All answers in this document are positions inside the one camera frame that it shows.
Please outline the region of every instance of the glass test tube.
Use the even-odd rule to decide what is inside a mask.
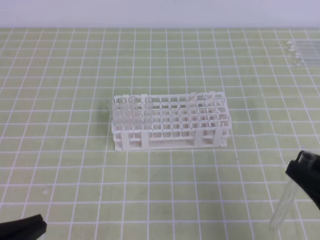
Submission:
[[[121,115],[121,122],[124,126],[125,130],[131,130],[131,123],[130,123],[130,116],[129,114],[129,109],[128,109],[128,104],[127,104],[127,99],[125,97],[121,97],[118,99],[119,103],[119,108],[120,108],[120,115]]]
[[[121,130],[121,121],[120,121],[120,112],[118,111],[118,106],[114,98],[110,98],[107,101],[108,109],[110,112],[110,117],[112,119],[112,123],[115,127],[115,130]]]
[[[142,129],[140,112],[138,110],[137,98],[135,96],[129,97],[129,105],[134,129]]]
[[[154,109],[154,99],[150,96],[145,98],[144,101],[144,129],[152,129],[153,121],[153,109]]]
[[[111,120],[114,119],[114,105],[115,105],[116,101],[113,98],[109,98],[106,101],[106,104],[108,105],[108,110],[109,110],[109,116],[111,118]]]
[[[289,180],[270,220],[271,229],[277,230],[284,221],[291,204],[296,198],[299,188],[299,185],[296,184],[295,181]]]

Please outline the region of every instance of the test tube rack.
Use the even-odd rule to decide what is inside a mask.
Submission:
[[[232,121],[224,92],[133,95],[137,98],[137,111],[141,129],[125,129],[121,119],[113,114],[112,133],[116,151],[141,151],[174,148],[210,148],[227,146]],[[114,97],[115,109],[120,110]],[[144,105],[147,97],[153,98],[151,129],[145,129]]]

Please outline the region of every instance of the test tube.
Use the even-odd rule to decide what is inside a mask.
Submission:
[[[108,109],[110,112],[110,117],[112,119],[112,124],[115,127],[115,130],[121,130],[121,119],[120,112],[118,111],[118,106],[114,98],[109,98],[107,101]]]
[[[129,114],[129,109],[128,109],[128,104],[127,104],[127,99],[125,97],[121,97],[118,99],[119,103],[119,109],[120,109],[120,115],[121,115],[121,122],[124,126],[125,130],[131,130],[131,123],[130,123],[130,116]]]
[[[133,127],[135,130],[141,129],[142,125],[141,125],[140,112],[138,110],[137,98],[135,96],[129,97],[129,105],[130,105],[130,112],[131,112]]]
[[[110,115],[110,119],[113,120],[114,118],[114,105],[116,103],[116,101],[113,98],[109,98],[106,101],[107,105],[108,105],[108,110],[109,110],[109,115]]]
[[[295,181],[291,179],[289,180],[270,220],[271,229],[277,230],[281,223],[284,221],[291,204],[296,198],[299,188],[299,185],[296,184]]]
[[[144,129],[152,129],[153,121],[153,109],[154,109],[154,99],[150,96],[147,96],[144,100]]]

